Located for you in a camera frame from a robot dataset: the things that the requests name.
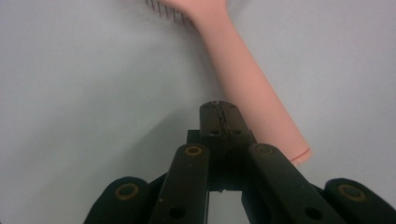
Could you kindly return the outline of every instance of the metal screw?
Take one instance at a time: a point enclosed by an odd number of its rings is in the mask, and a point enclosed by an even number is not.
[[[132,199],[139,192],[139,187],[135,183],[127,183],[119,186],[116,189],[116,198],[126,201]]]
[[[364,202],[367,200],[364,192],[352,185],[342,184],[338,186],[338,191],[349,200],[355,202]]]
[[[201,155],[202,149],[200,147],[188,147],[184,149],[184,153],[189,156],[198,156]]]

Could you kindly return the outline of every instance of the pink prosthetic arm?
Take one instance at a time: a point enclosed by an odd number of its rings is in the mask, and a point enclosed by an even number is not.
[[[163,0],[186,13],[205,42],[228,100],[258,142],[278,147],[294,164],[312,152],[228,16],[225,0]]]

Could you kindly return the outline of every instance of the white surface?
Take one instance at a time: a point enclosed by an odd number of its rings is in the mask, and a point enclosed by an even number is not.
[[[396,206],[396,2],[258,1],[231,16],[314,150],[305,177]],[[143,1],[0,1],[0,222],[82,223],[113,180],[164,173],[221,99],[197,34]],[[248,223],[238,194],[209,223]]]

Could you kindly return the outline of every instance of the black plastic part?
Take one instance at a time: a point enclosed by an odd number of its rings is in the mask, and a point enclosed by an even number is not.
[[[324,196],[349,223],[396,223],[395,210],[356,181],[344,178],[330,180]]]
[[[118,179],[94,203],[84,224],[140,223],[140,214],[148,196],[149,185],[144,180],[134,177]]]
[[[345,223],[276,147],[252,145],[247,165],[274,223]]]
[[[211,155],[210,190],[242,190],[244,158],[255,140],[239,109],[224,101],[201,105],[200,126],[200,143]]]
[[[209,150],[180,147],[163,183],[149,223],[206,223]]]

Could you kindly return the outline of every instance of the mannequin hand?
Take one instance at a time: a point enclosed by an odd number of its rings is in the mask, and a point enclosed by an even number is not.
[[[193,22],[216,22],[217,16],[226,16],[226,0],[160,0],[162,4],[185,13]]]

